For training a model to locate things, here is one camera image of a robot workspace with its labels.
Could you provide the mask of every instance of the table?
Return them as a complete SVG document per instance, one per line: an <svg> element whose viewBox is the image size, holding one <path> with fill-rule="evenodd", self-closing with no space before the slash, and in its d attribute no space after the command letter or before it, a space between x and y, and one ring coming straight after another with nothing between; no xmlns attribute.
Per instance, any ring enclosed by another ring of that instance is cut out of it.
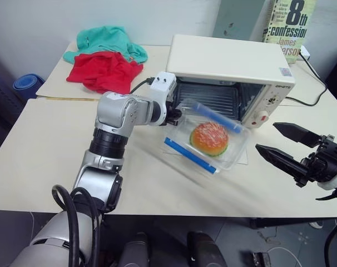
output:
<svg viewBox="0 0 337 267"><path fill-rule="evenodd" d="M166 69L168 56L170 54L169 46L143 46L148 54L148 60L144 63L143 71L132 81L131 89L133 89L139 82L148 77L156 76L160 71ZM72 42L66 48L66 51L76 51L77 46ZM59 98L85 98L97 100L101 95L97 92L86 89L81 83L67 82L66 78L70 74L72 64L66 62L61 58L46 80L44 85L37 91L38 96L44 97L59 97ZM314 74L309 70L307 64L303 61L297 61L296 64L290 66L297 83L289 93L290 97L294 97L313 103L323 91L323 85L314 77ZM136 91L138 95L146 95L145 86L142 86ZM295 101L283 100L283 106L303 106ZM326 93L320 100L320 105L337 106L335 97Z"/></svg>
<svg viewBox="0 0 337 267"><path fill-rule="evenodd" d="M60 210L51 187L71 189L92 138L96 106L93 101L28 101L0 148L0 210ZM313 116L324 123L315 125L309 119ZM300 189L255 150L256 143L275 146L297 159L313 150L285 139L271 126L275 121L334 134L337 142L337 108L280 106L252 131L249 164L211 176L182 156L163 153L165 127L136 126L126 146L122 195L114 214L337 216L337 200L314 200L329 192L316 183Z"/></svg>

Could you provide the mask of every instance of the black cable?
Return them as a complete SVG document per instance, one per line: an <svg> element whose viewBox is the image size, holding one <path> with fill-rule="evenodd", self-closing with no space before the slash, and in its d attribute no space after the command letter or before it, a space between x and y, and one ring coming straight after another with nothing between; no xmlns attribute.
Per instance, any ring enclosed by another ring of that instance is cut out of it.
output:
<svg viewBox="0 0 337 267"><path fill-rule="evenodd" d="M140 86L142 86L144 83L148 83L149 85L151 85L152 82L154 81L154 79L155 79L154 77L150 77L150 78L147 78L146 80L140 82L137 86L135 86L135 87L133 88L133 90L131 90L130 93L134 93L134 92L135 92Z"/></svg>
<svg viewBox="0 0 337 267"><path fill-rule="evenodd" d="M328 89L326 83L319 77L319 75L314 71L314 69L312 68L312 66L310 65L310 63L305 59L305 57L301 54L301 52L299 53L299 55L301 56L301 58L304 60L304 62L306 62L307 66L310 68L310 70L313 72L313 74L315 75L315 77L317 77L317 79L322 83L324 84L324 90L322 93L319 94L319 96L317 97L317 100L313 103L313 104L308 104L306 102L303 102L301 100L298 100L297 98L293 98L293 97L289 97L289 96L286 96L285 98L286 99L289 99L289 100L293 100L293 101L296 101L302 105L305 105L305 106L309 106L309 107L314 107L315 105L318 104L319 100L320 100L320 97L326 92L326 90Z"/></svg>
<svg viewBox="0 0 337 267"><path fill-rule="evenodd" d="M98 260L100 255L100 220L98 217L98 210L96 204L91 196L91 194L84 189L83 187L77 187L72 190L71 197L73 198L77 192L80 192L89 204L90 211L91 211L91 219L92 219L92 266L98 266Z"/></svg>
<svg viewBox="0 0 337 267"><path fill-rule="evenodd" d="M61 195L63 202L60 200L58 194ZM52 187L52 196L56 203L67 212L70 244L68 267L78 267L80 257L80 234L78 230L78 218L75 205L70 194L61 185L54 185Z"/></svg>
<svg viewBox="0 0 337 267"><path fill-rule="evenodd" d="M325 261L325 266L330 267L330 262L329 262L329 247L331 244L332 239L335 237L337 234L337 224L336 226L332 229L330 234L325 240L325 245L324 245L324 261Z"/></svg>

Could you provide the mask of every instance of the blue yoga mat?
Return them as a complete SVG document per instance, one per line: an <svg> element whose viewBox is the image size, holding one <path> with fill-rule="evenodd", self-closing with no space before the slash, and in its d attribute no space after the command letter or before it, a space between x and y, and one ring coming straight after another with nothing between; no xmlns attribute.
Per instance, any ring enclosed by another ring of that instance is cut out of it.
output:
<svg viewBox="0 0 337 267"><path fill-rule="evenodd" d="M26 74L13 83L13 88L24 100L36 98L37 90L43 85L44 80L36 74Z"/></svg>

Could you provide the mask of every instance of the toaster oven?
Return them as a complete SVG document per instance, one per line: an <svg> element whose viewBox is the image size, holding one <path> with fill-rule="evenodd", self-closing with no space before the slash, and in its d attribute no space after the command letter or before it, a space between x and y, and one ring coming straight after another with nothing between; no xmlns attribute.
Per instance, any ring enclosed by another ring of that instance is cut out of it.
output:
<svg viewBox="0 0 337 267"><path fill-rule="evenodd" d="M295 84L278 44L175 35L167 72L174 106L192 98L249 128L269 119Z"/></svg>

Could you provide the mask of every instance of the oven control knob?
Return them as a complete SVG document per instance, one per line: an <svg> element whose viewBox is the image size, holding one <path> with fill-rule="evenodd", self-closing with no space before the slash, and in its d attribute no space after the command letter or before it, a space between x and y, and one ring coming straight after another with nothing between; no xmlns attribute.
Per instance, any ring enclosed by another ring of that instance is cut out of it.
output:
<svg viewBox="0 0 337 267"><path fill-rule="evenodd" d="M269 113L266 110L261 110L261 111L256 113L255 119L257 121L265 122L269 119Z"/></svg>

